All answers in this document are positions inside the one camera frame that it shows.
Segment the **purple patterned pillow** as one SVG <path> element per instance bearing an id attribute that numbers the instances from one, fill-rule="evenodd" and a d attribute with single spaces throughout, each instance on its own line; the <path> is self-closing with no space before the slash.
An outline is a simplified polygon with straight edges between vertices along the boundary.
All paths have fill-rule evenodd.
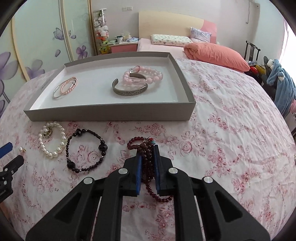
<path id="1" fill-rule="evenodd" d="M 196 28 L 190 28 L 190 39 L 193 42 L 207 42 L 210 43 L 211 40 L 211 33 L 205 32 Z"/>

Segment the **floral white pillow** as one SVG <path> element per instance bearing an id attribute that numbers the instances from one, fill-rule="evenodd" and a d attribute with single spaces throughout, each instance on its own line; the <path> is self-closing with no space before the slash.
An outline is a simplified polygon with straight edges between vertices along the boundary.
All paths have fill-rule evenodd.
<path id="1" fill-rule="evenodd" d="M 153 34 L 151 35 L 151 42 L 153 45 L 185 47 L 193 41 L 186 36 Z"/>

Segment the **pink beige nightstand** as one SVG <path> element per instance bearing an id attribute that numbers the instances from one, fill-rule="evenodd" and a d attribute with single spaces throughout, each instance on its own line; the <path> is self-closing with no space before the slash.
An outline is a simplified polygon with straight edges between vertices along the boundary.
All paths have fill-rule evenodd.
<path id="1" fill-rule="evenodd" d="M 136 52 L 138 42 L 124 42 L 110 45 L 111 53 Z"/>

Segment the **beige pink headboard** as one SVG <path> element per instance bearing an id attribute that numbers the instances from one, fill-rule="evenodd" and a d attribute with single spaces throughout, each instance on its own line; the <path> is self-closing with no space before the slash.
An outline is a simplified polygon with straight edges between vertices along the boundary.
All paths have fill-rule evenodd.
<path id="1" fill-rule="evenodd" d="M 139 38 L 149 39 L 153 34 L 190 36 L 190 28 L 210 32 L 211 42 L 217 42 L 217 27 L 215 23 L 193 16 L 170 13 L 166 11 L 139 11 Z"/>

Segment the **grey cardboard tray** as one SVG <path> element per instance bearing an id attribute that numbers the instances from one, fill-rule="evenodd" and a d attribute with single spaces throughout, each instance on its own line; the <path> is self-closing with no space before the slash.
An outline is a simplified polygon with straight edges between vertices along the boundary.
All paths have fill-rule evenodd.
<path id="1" fill-rule="evenodd" d="M 126 52 L 64 64 L 24 112 L 32 121 L 187 121 L 195 105 L 170 53 Z"/>

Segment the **pink floral bedsheet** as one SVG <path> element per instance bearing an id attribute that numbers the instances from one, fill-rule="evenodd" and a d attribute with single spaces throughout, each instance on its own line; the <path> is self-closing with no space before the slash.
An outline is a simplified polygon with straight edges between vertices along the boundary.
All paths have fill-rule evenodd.
<path id="1" fill-rule="evenodd" d="M 30 121 L 23 112 L 50 73 L 20 88 L 1 117 L 1 144 L 14 146 L 1 165 L 19 155 L 20 148 L 25 149 L 25 162 L 1 208 L 21 237 L 85 176 L 100 179 L 121 168 L 134 155 L 127 148 L 134 137 L 154 138 L 161 155 L 189 176 L 211 176 L 271 237 L 283 229 L 295 209 L 295 142 L 284 118 L 251 77 L 207 63 L 177 62 L 196 99 L 189 121 L 62 123 L 68 136 L 87 128 L 106 141 L 106 158 L 87 173 L 69 171 L 66 160 L 79 168 L 98 161 L 95 137 L 74 138 L 68 153 L 49 159 L 38 142 L 43 123 Z"/>

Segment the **wall switch plate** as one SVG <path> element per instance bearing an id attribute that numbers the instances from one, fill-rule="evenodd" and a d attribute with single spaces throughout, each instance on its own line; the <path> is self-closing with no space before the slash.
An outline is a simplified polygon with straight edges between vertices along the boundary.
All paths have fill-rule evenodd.
<path id="1" fill-rule="evenodd" d="M 131 6 L 123 7 L 122 11 L 132 11 L 132 7 Z"/>

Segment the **folded salmon quilt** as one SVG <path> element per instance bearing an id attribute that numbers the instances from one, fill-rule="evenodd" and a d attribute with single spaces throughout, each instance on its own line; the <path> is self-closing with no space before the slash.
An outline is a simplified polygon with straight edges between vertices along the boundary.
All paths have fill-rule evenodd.
<path id="1" fill-rule="evenodd" d="M 212 43 L 189 43 L 184 47 L 185 55 L 196 61 L 223 66 L 240 72 L 250 70 L 248 63 L 233 49 Z"/>

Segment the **white mug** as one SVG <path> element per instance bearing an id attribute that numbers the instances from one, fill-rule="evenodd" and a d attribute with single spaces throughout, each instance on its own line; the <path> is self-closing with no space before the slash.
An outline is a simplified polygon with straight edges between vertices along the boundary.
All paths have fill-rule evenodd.
<path id="1" fill-rule="evenodd" d="M 118 44 L 121 44 L 123 42 L 123 37 L 122 36 L 118 36 L 116 38 L 116 41 L 117 41 Z"/>

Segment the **floral sliding wardrobe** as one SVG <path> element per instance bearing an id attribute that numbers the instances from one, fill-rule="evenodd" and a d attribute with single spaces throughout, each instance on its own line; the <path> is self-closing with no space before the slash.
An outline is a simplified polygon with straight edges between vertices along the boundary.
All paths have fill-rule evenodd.
<path id="1" fill-rule="evenodd" d="M 94 55 L 91 1 L 26 1 L 1 33 L 1 112 L 27 81 Z"/>

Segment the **dark wooden chair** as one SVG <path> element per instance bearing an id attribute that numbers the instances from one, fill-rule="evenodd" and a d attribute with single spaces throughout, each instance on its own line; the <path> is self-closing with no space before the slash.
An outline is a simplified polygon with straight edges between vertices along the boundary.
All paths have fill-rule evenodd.
<path id="1" fill-rule="evenodd" d="M 261 51 L 255 44 L 245 41 L 246 48 L 244 53 L 244 59 L 249 63 L 256 63 L 258 61 L 259 53 Z"/>

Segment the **thin silver bangle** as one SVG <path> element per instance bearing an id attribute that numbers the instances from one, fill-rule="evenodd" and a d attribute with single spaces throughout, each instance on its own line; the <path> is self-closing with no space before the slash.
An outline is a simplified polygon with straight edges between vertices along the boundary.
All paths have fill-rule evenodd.
<path id="1" fill-rule="evenodd" d="M 64 95 L 69 94 L 70 92 L 72 92 L 75 89 L 77 84 L 78 84 L 78 79 L 74 76 L 63 81 L 53 91 L 52 98 L 58 99 Z"/>

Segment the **pink bed mattress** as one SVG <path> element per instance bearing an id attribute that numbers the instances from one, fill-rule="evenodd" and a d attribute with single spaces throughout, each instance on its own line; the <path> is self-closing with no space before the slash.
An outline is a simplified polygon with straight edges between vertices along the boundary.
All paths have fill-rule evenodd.
<path id="1" fill-rule="evenodd" d="M 166 45 L 153 45 L 150 39 L 141 38 L 138 41 L 137 51 L 144 52 L 169 52 L 175 58 L 187 59 L 183 47 L 166 46 Z"/>

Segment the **wide silver cuff bangle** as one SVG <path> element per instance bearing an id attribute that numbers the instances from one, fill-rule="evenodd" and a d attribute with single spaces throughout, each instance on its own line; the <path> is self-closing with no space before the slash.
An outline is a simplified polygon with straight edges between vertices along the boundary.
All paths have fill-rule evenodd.
<path id="1" fill-rule="evenodd" d="M 133 89 L 133 90 L 121 90 L 116 87 L 116 85 L 119 83 L 118 78 L 116 78 L 112 82 L 112 89 L 115 94 L 121 95 L 121 96 L 135 96 L 135 95 L 142 94 L 147 90 L 148 88 L 148 84 L 146 82 L 147 78 L 144 75 L 138 74 L 138 73 L 129 73 L 129 77 L 132 79 L 132 82 L 138 79 L 142 80 L 144 82 L 144 85 L 140 88 Z"/>

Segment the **clear plush toy tube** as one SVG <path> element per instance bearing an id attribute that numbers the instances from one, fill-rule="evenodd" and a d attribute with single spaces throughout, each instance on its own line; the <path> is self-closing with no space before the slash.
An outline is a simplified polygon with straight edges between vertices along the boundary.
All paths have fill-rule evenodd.
<path id="1" fill-rule="evenodd" d="M 108 47 L 109 30 L 107 27 L 106 16 L 105 16 L 106 11 L 107 11 L 107 8 L 102 8 L 92 13 L 95 48 L 96 48 L 97 54 L 99 55 L 109 53 L 109 47 Z"/>

